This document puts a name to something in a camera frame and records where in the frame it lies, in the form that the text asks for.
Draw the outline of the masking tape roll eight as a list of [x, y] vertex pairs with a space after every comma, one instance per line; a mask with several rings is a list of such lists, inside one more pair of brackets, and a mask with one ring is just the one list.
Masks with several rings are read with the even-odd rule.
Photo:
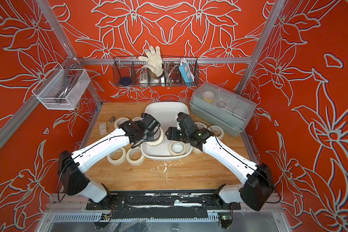
[[206, 124], [199, 122], [199, 121], [195, 122], [194, 124], [197, 126], [198, 129], [202, 129], [202, 128], [207, 129], [208, 128], [208, 126]]

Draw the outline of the masking tape roll eleven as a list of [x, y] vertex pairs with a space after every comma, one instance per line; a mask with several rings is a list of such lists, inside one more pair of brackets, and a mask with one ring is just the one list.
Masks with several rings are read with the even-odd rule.
[[169, 144], [169, 153], [171, 156], [181, 156], [186, 153], [186, 145], [180, 141], [172, 141]]

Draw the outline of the masking tape roll six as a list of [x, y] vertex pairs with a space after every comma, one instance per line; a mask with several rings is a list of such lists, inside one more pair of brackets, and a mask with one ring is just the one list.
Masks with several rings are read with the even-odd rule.
[[162, 128], [159, 128], [158, 137], [156, 139], [153, 138], [153, 141], [149, 141], [149, 142], [147, 142], [147, 144], [149, 146], [156, 147], [162, 143], [163, 139], [164, 139], [164, 132], [163, 132]]

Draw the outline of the masking tape roll four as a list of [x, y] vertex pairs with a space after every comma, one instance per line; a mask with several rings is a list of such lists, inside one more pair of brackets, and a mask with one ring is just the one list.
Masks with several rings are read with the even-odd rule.
[[115, 122], [114, 122], [114, 127], [115, 127], [116, 129], [118, 129], [119, 126], [120, 126], [121, 124], [123, 124], [124, 122], [126, 122], [126, 121], [129, 121], [129, 118], [127, 118], [127, 117], [118, 118], [118, 119], [116, 119]]

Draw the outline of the masking tape roll nine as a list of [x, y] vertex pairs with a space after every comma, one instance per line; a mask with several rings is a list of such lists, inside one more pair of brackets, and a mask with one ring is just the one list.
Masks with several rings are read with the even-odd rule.
[[221, 127], [217, 125], [211, 125], [209, 129], [214, 133], [218, 140], [222, 140], [222, 138], [224, 137], [224, 130]]

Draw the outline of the white plastic storage tray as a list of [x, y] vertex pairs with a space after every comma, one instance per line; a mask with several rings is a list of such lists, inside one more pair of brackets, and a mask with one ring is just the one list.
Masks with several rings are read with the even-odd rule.
[[162, 161], [172, 161], [180, 160], [188, 156], [192, 152], [192, 147], [190, 144], [186, 145], [186, 153], [181, 156], [171, 156], [169, 153], [169, 144], [170, 140], [166, 138], [165, 132], [169, 127], [177, 126], [177, 115], [178, 113], [183, 112], [188, 114], [188, 107], [181, 102], [166, 101], [166, 102], [157, 102], [152, 103], [146, 107], [145, 113], [151, 114], [159, 123], [160, 128], [164, 132], [164, 139], [162, 143], [156, 147], [149, 146], [146, 142], [141, 145], [142, 154], [152, 160], [162, 160]]

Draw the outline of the masking tape roll ten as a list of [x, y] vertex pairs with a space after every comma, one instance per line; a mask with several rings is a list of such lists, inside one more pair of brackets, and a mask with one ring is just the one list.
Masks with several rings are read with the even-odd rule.
[[141, 147], [130, 148], [126, 153], [126, 161], [132, 166], [141, 165], [145, 161]]

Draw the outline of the masking tape roll one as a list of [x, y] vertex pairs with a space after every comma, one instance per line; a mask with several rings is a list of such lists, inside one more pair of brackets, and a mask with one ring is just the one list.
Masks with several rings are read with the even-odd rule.
[[132, 121], [133, 121], [133, 122], [136, 122], [136, 121], [141, 121], [141, 120], [143, 120], [142, 117], [135, 117]]

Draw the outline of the masking tape roll seven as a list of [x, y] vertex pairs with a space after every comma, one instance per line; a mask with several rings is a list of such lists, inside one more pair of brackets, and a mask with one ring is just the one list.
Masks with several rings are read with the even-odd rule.
[[194, 153], [196, 153], [196, 154], [201, 154], [201, 153], [203, 153], [203, 151], [201, 151], [200, 149], [195, 148], [195, 147], [192, 148], [192, 151], [193, 151]]

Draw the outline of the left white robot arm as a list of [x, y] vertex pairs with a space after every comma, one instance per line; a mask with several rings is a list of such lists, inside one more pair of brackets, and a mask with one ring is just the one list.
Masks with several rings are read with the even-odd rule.
[[63, 186], [68, 196], [82, 195], [99, 203], [110, 194], [103, 184], [93, 181], [86, 172], [97, 162], [114, 151], [129, 144], [138, 146], [143, 142], [159, 139], [160, 123], [152, 115], [144, 114], [140, 121], [128, 120], [113, 132], [74, 152], [63, 151], [58, 159], [58, 187]]

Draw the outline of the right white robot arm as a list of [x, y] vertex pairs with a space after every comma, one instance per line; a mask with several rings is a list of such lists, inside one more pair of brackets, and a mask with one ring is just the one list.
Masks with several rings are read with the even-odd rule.
[[168, 140], [180, 141], [212, 156], [230, 170], [241, 182], [224, 185], [215, 194], [223, 203], [244, 203], [254, 211], [260, 211], [275, 190], [271, 169], [265, 163], [250, 161], [218, 139], [211, 129], [199, 129], [191, 116], [178, 113], [177, 126], [165, 132]]

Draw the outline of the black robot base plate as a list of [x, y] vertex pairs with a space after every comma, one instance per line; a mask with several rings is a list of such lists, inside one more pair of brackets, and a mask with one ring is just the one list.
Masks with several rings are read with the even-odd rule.
[[239, 203], [224, 203], [214, 189], [111, 191], [105, 200], [88, 200], [86, 210], [112, 211], [113, 219], [208, 218], [208, 213], [231, 213]]

